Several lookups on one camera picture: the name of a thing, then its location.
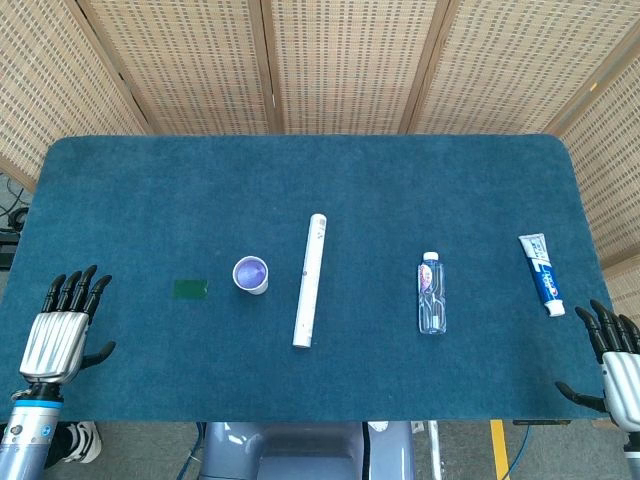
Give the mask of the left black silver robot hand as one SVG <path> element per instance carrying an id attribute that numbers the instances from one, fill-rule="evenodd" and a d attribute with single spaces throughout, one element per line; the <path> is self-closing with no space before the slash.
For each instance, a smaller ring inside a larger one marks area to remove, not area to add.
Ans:
<path id="1" fill-rule="evenodd" d="M 111 281 L 109 275 L 94 280 L 96 272 L 97 267 L 91 265 L 52 281 L 32 323 L 19 367 L 28 383 L 68 384 L 79 371 L 102 363 L 115 350 L 116 343 L 109 341 L 99 352 L 85 353 L 89 328 Z"/>

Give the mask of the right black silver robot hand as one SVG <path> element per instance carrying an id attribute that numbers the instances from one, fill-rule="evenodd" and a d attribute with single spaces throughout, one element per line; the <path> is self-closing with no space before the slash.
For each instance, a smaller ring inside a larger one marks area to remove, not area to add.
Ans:
<path id="1" fill-rule="evenodd" d="M 639 432 L 639 327 L 627 316 L 616 314 L 592 299 L 589 310 L 576 307 L 602 374 L 603 395 L 578 393 L 567 384 L 555 383 L 570 402 L 609 415 L 622 431 Z"/>

